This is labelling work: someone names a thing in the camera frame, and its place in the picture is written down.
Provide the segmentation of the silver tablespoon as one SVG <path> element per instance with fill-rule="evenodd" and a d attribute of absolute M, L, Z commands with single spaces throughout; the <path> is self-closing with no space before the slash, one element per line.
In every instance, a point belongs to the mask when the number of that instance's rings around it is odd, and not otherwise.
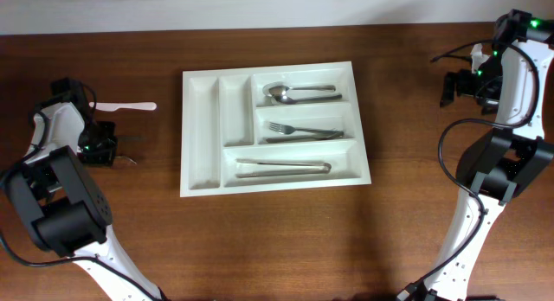
<path fill-rule="evenodd" d="M 319 85 L 319 86 L 288 86 L 282 82 L 274 82 L 265 85 L 262 88 L 263 93 L 268 97 L 282 97 L 286 96 L 289 91 L 321 91 L 321 92 L 335 92 L 336 87 L 334 85 Z"/>
<path fill-rule="evenodd" d="M 298 105 L 298 104 L 307 104 L 307 103 L 320 102 L 320 101 L 338 100 L 342 98 L 343 98 L 343 95 L 340 93 L 334 94 L 334 95 L 316 96 L 316 97 L 301 98 L 301 99 L 293 99 L 289 96 L 276 96 L 271 98 L 271 102 L 274 105 Z"/>

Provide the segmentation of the silver fork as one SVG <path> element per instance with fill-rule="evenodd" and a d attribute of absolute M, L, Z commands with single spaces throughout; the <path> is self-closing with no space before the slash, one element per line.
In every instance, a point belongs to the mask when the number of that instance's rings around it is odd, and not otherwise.
<path fill-rule="evenodd" d="M 311 136 L 288 137 L 288 138 L 265 138 L 263 141 L 268 144 L 296 143 L 296 142 L 305 142 L 305 141 L 332 140 L 336 138 L 342 138 L 343 136 L 344 136 L 343 131 L 336 131 L 331 134 L 323 134 L 323 135 L 311 135 Z"/>
<path fill-rule="evenodd" d="M 321 130 L 321 129 L 313 129 L 313 128 L 302 128 L 302 127 L 295 127 L 292 125 L 283 125 L 278 124 L 275 122 L 268 122 L 267 128 L 270 131 L 277 132 L 282 135 L 292 135 L 296 132 L 305 132 L 313 135 L 331 135 L 336 133 L 335 130 Z"/>

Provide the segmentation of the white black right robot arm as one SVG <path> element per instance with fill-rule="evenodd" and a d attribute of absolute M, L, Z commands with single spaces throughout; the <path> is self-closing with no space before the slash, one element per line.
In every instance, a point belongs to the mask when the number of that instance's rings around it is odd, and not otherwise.
<path fill-rule="evenodd" d="M 469 69 L 445 75 L 441 106 L 468 96 L 493 121 L 448 178 L 459 187 L 454 218 L 434 268 L 406 285 L 399 300 L 467 300 L 468 282 L 493 223 L 553 159 L 544 139 L 544 89 L 553 61 L 553 22 L 511 10 L 494 35 L 470 42 Z"/>

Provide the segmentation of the small silver teaspoon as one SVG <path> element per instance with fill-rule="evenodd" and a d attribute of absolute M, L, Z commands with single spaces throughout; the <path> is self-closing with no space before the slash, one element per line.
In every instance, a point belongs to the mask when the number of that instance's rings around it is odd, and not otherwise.
<path fill-rule="evenodd" d="M 137 162 L 128 156 L 116 156 L 114 162 L 127 162 L 136 165 Z"/>

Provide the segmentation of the small dark metal teaspoon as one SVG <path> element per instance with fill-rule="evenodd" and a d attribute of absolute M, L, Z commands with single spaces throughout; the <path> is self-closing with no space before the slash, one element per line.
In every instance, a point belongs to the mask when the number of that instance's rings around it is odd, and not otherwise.
<path fill-rule="evenodd" d="M 143 142 L 145 141 L 144 137 L 141 136 L 117 136 L 119 142 Z"/>

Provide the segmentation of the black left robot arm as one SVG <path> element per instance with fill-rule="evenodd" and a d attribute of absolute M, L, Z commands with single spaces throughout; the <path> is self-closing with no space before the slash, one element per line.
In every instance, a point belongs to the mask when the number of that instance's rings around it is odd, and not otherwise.
<path fill-rule="evenodd" d="M 95 119 L 97 96 L 83 82 L 64 78 L 50 88 L 51 97 L 29 115 L 29 149 L 1 175 L 1 189 L 33 243 L 58 258 L 34 263 L 5 240 L 3 249 L 23 266 L 75 264 L 112 300 L 164 300 L 120 245 L 107 198 L 87 172 L 113 165 L 115 124 Z"/>

